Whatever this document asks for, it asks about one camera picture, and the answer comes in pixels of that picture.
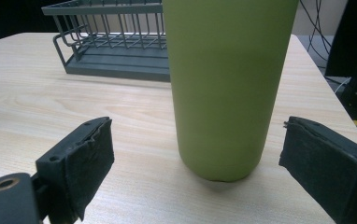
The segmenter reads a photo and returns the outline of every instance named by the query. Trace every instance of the green bottle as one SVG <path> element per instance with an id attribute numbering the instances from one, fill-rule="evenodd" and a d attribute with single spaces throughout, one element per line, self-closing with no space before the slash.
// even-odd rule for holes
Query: green bottle
<path id="1" fill-rule="evenodd" d="M 298 0 L 163 4 L 179 154 L 205 179 L 241 179 L 264 149 Z"/>

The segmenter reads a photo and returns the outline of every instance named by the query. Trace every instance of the wooden table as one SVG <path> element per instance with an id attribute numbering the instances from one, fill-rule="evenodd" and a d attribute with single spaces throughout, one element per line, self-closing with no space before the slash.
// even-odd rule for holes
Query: wooden table
<path id="1" fill-rule="evenodd" d="M 0 176 L 34 174 L 35 160 L 80 123 L 110 116 L 116 162 L 84 223 L 333 222 L 278 166 L 289 116 L 357 143 L 355 125 L 295 36 L 261 162 L 235 183 L 201 179 L 181 161 L 169 83 L 67 75 L 52 37 L 0 40 Z"/>

